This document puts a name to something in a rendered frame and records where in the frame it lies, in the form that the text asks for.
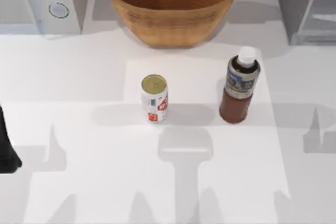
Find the red and white can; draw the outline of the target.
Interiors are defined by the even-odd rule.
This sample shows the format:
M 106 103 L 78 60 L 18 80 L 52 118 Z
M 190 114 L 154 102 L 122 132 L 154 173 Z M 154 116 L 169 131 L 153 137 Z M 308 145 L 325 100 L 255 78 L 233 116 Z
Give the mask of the red and white can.
M 159 74 L 150 74 L 141 81 L 141 103 L 149 122 L 162 122 L 168 108 L 167 81 Z

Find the brown bottle with white cap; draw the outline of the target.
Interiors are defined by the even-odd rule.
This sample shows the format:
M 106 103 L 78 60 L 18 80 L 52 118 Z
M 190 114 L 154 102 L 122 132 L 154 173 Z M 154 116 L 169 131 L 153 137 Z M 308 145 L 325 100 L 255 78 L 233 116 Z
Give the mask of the brown bottle with white cap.
M 248 113 L 255 86 L 261 72 L 257 50 L 242 47 L 227 64 L 227 74 L 219 106 L 221 118 L 230 124 L 242 122 Z

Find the brown woven basket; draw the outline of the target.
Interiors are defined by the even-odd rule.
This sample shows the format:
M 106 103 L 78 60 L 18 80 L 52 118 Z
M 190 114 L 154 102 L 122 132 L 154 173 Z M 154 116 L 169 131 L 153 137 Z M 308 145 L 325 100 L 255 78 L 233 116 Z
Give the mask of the brown woven basket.
M 122 22 L 151 47 L 193 47 L 208 38 L 234 0 L 110 0 Z

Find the round microwave knob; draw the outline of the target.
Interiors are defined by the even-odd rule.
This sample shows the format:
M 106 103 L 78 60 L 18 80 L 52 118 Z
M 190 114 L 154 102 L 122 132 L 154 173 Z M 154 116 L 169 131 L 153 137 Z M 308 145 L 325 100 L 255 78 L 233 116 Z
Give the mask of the round microwave knob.
M 50 4 L 48 9 L 49 13 L 58 19 L 66 18 L 69 15 L 68 7 L 62 3 Z

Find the pale microwave oven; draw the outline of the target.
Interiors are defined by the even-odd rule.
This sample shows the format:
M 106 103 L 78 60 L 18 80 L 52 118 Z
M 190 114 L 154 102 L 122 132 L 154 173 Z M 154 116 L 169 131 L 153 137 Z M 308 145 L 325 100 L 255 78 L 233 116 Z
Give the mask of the pale microwave oven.
M 49 13 L 49 5 L 62 3 L 66 18 Z M 0 0 L 0 35 L 76 35 L 82 32 L 88 0 Z

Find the grey cabinet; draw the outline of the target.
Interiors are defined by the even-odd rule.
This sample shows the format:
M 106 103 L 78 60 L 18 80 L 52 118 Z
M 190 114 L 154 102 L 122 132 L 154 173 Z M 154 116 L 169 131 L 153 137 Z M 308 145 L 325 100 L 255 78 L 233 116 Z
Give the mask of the grey cabinet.
M 336 0 L 278 0 L 292 46 L 336 46 Z

